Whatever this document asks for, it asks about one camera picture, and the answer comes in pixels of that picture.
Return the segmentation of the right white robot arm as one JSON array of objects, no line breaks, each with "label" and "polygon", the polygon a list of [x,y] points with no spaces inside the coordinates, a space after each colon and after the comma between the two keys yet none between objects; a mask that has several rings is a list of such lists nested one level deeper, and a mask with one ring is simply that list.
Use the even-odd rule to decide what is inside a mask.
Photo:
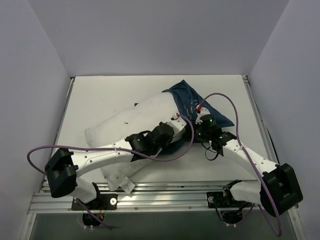
[{"label": "right white robot arm", "polygon": [[222,131],[209,113],[198,116],[194,127],[198,141],[208,143],[210,150],[238,164],[256,179],[255,182],[236,179],[225,185],[222,189],[225,205],[256,204],[276,217],[303,200],[297,176],[289,164],[277,164],[241,144],[234,134]]}]

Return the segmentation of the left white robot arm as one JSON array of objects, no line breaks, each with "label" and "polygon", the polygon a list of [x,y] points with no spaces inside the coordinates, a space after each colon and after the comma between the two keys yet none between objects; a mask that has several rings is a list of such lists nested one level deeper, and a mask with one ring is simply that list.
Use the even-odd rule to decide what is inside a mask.
[{"label": "left white robot arm", "polygon": [[104,150],[70,151],[59,148],[45,166],[51,196],[72,196],[88,209],[95,210],[101,203],[100,191],[95,183],[82,179],[82,175],[117,163],[155,157],[172,142],[174,135],[174,128],[161,122],[152,131],[132,134],[105,146]]}]

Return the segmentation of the white pillow insert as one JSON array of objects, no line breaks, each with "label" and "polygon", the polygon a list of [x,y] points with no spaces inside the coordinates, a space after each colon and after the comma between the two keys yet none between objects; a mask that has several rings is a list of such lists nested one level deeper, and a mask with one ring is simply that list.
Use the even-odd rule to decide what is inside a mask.
[{"label": "white pillow insert", "polygon": [[[174,97],[169,92],[158,93],[145,99],[130,110],[125,110],[84,130],[85,140],[91,148],[113,144],[132,134],[153,130],[160,122],[167,122],[178,113]],[[101,168],[111,191],[122,188],[130,193],[135,184],[130,177],[151,162],[141,159],[115,163]]]}]

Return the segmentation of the blue fish-print pillowcase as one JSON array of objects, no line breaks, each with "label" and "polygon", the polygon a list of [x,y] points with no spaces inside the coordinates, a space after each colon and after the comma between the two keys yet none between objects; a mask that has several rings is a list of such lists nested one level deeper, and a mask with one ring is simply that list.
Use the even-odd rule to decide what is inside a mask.
[{"label": "blue fish-print pillowcase", "polygon": [[[157,155],[161,154],[173,154],[180,149],[185,143],[190,145],[198,142],[195,132],[195,121],[197,118],[197,105],[201,105],[209,110],[210,114],[214,116],[215,121],[221,129],[232,127],[234,123],[221,114],[218,110],[213,108],[204,98],[202,98],[185,80],[173,85],[169,89],[162,91],[161,93],[171,93],[174,101],[177,105],[179,117],[182,117],[186,121],[185,133],[182,138],[176,142],[171,142],[166,147],[162,148]],[[156,156],[148,156],[147,159],[156,160]]]}]

